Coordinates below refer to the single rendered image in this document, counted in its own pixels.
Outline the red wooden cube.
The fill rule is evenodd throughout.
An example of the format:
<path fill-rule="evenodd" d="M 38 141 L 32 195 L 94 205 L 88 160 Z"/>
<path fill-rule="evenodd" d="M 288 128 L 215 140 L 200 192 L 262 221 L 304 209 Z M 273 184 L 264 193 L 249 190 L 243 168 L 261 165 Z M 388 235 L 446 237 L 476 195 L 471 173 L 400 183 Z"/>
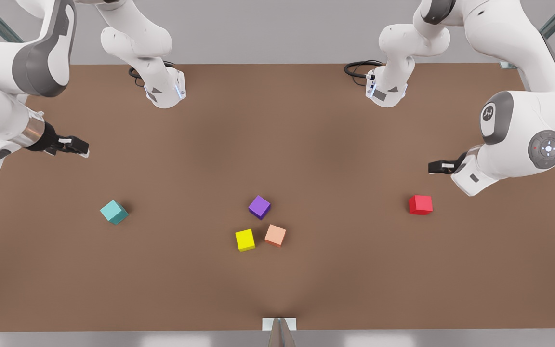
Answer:
<path fill-rule="evenodd" d="M 408 209 L 410 214 L 427 215 L 433 211 L 432 196 L 413 195 L 408 200 Z"/>

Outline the teal blue wooden cube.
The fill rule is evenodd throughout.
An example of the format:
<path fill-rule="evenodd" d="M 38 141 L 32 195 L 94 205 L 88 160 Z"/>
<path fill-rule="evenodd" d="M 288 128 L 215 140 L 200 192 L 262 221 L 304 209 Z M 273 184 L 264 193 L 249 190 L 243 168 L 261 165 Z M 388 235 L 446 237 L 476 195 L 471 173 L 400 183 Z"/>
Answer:
<path fill-rule="evenodd" d="M 129 216 L 125 208 L 116 200 L 111 200 L 100 209 L 101 214 L 112 224 L 119 224 Z"/>

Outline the peach wooden cube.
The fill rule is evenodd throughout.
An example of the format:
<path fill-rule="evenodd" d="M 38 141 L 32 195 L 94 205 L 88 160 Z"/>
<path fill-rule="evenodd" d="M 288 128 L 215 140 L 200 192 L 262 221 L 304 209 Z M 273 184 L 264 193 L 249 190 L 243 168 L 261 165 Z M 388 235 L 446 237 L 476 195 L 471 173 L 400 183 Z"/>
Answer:
<path fill-rule="evenodd" d="M 274 225 L 269 225 L 264 241 L 273 246 L 282 247 L 285 235 L 286 229 Z"/>

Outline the purple wooden cube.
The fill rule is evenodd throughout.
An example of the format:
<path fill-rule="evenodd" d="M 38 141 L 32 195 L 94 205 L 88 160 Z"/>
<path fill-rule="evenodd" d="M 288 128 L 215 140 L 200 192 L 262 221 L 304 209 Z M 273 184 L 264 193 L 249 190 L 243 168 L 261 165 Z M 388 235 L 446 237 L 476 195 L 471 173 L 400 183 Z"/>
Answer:
<path fill-rule="evenodd" d="M 271 208 L 271 203 L 262 198 L 262 196 L 256 196 L 248 206 L 249 211 L 255 215 L 258 219 L 262 220 Z"/>

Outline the yellow wooden cube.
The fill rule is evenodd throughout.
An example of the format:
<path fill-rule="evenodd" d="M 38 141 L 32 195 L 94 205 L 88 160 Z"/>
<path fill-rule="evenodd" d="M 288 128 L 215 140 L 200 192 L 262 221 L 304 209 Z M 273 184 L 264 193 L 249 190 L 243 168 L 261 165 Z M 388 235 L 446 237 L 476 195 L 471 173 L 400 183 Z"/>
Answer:
<path fill-rule="evenodd" d="M 255 240 L 252 229 L 237 231 L 235 233 L 235 236 L 239 251 L 248 251 L 255 249 Z"/>

